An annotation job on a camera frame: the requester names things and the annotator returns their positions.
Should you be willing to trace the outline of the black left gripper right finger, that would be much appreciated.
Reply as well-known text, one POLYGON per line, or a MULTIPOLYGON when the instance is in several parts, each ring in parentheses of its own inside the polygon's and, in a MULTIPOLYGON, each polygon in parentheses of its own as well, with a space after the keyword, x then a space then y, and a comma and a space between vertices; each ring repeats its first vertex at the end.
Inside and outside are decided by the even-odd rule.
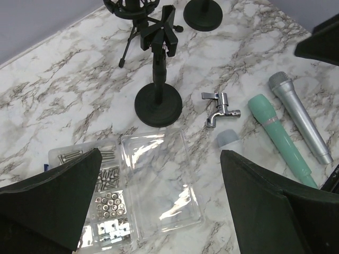
POLYGON ((222 176, 241 253, 338 253, 338 195, 265 169, 231 150, 222 176))

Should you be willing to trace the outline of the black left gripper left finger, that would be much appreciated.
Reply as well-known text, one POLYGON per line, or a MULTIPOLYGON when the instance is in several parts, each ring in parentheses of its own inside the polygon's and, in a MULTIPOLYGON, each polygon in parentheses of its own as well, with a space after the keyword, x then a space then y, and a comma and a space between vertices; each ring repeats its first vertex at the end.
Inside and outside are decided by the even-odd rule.
POLYGON ((76 251, 102 162, 95 148, 1 188, 1 253, 76 251))

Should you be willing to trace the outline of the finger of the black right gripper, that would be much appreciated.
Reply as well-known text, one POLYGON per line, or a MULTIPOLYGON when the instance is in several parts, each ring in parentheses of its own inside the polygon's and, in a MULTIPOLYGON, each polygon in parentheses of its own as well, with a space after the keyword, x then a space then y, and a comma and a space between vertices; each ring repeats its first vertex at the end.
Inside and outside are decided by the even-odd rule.
POLYGON ((299 42, 296 57, 338 66, 338 14, 314 27, 311 36, 299 42))

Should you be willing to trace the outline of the silver grey microphone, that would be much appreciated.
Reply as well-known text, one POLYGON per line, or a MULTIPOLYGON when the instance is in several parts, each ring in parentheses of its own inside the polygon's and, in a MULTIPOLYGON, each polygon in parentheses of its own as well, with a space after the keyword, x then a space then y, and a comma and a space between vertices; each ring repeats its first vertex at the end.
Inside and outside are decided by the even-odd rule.
POLYGON ((277 72, 269 78, 268 85, 288 111, 313 156, 322 165, 331 164, 333 158, 330 150, 298 97, 289 76, 282 71, 277 72))

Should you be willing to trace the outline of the mint green microphone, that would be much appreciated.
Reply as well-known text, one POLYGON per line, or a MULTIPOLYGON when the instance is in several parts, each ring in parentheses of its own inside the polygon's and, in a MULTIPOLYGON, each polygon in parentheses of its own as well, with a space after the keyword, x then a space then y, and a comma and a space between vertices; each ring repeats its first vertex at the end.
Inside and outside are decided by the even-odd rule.
POLYGON ((317 188, 311 170, 281 124, 270 101, 262 94, 252 97, 248 107, 262 125, 293 175, 304 185, 317 188))

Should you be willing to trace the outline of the white microphone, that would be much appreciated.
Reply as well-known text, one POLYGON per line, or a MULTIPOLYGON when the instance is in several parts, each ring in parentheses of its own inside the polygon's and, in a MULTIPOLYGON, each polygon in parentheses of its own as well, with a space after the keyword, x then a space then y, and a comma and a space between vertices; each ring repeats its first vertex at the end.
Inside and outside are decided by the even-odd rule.
POLYGON ((237 153, 243 152, 242 141, 233 129, 220 132, 216 140, 220 150, 232 150, 237 153))

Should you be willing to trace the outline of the black round-base microphone stand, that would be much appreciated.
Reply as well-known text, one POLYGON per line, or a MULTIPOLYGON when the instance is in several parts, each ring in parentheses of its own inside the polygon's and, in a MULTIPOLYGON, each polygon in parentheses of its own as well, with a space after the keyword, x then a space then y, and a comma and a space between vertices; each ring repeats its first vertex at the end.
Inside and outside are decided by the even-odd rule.
POLYGON ((183 18, 192 29, 209 32, 221 25, 223 12, 215 1, 191 0, 184 8, 183 18))

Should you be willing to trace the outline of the black tripod microphone stand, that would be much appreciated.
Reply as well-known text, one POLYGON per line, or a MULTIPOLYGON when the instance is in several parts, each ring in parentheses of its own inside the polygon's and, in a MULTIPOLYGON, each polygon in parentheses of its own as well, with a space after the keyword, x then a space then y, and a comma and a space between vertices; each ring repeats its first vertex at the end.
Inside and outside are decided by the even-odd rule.
POLYGON ((116 17, 132 21, 132 30, 128 37, 119 67, 125 63, 130 43, 140 36, 140 47, 143 51, 151 48, 154 56, 154 69, 160 70, 166 66, 166 58, 175 56, 178 38, 174 32, 183 32, 183 27, 174 25, 175 7, 164 5, 160 20, 149 15, 159 5, 159 1, 104 1, 107 10, 116 17))

